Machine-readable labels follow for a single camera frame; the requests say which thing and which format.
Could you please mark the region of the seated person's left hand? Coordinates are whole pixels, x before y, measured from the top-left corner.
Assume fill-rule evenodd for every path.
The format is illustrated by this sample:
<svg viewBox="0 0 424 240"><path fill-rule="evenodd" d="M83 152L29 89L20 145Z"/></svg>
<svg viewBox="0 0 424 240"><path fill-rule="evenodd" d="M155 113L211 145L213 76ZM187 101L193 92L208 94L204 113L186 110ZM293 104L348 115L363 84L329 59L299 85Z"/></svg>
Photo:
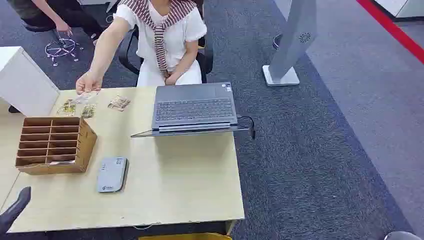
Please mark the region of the seated person's left hand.
<svg viewBox="0 0 424 240"><path fill-rule="evenodd" d="M170 85L175 85L177 80L181 77L181 74L179 72L173 72L171 75L169 75L166 79L165 79L165 84L167 86Z"/></svg>

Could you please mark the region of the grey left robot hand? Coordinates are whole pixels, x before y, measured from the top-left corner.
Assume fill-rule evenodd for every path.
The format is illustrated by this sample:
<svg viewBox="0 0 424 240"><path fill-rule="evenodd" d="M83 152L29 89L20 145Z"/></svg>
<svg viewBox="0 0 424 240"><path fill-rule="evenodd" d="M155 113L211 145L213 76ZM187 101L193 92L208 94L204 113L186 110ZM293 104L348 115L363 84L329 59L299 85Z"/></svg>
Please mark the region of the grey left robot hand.
<svg viewBox="0 0 424 240"><path fill-rule="evenodd" d="M24 187L17 200L0 215L0 234L4 235L13 225L14 221L26 208L31 200L32 188L30 186Z"/></svg>

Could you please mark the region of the seated person's right hand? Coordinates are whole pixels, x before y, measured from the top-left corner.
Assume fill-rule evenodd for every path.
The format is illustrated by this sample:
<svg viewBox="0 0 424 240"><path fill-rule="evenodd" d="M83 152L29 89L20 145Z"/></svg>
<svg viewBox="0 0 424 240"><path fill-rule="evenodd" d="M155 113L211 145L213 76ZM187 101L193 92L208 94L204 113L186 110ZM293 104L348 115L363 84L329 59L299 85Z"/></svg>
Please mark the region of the seated person's right hand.
<svg viewBox="0 0 424 240"><path fill-rule="evenodd" d="M76 93L81 95L87 92L100 91L102 88L102 81L103 75L89 70L76 81Z"/></svg>

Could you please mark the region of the crouching person's hand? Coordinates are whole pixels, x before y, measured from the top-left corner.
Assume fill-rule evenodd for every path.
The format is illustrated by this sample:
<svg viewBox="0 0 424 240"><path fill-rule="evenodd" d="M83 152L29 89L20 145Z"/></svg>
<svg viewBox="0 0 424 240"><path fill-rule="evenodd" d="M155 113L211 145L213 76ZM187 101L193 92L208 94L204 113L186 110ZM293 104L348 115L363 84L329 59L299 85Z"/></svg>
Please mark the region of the crouching person's hand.
<svg viewBox="0 0 424 240"><path fill-rule="evenodd" d="M73 35L71 27L64 20L56 20L55 22L56 30L58 32L64 32L68 37Z"/></svg>

